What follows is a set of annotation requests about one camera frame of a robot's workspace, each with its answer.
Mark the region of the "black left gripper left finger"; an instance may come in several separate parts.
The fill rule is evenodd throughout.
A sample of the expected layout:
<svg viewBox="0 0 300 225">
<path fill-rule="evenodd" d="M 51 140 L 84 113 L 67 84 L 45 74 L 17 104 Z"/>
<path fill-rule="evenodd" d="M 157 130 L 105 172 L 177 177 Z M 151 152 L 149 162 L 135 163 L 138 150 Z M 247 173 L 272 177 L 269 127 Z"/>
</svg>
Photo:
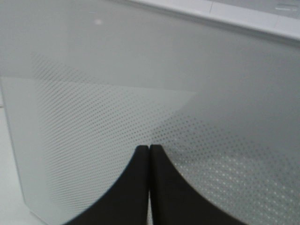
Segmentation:
<svg viewBox="0 0 300 225">
<path fill-rule="evenodd" d="M 149 167 L 149 147 L 137 146 L 130 162 L 118 180 L 91 207 L 72 219 L 72 224 L 147 224 Z"/>
</svg>

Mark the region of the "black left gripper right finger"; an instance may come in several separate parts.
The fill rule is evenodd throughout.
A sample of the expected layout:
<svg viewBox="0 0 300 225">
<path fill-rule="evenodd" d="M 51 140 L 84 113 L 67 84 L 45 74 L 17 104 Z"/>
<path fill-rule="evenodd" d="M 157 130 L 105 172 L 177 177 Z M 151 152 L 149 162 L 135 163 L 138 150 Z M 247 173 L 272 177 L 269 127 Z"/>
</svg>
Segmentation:
<svg viewBox="0 0 300 225">
<path fill-rule="evenodd" d="M 160 145 L 150 146 L 150 199 L 155 225 L 230 225 L 231 217 L 201 197 Z"/>
</svg>

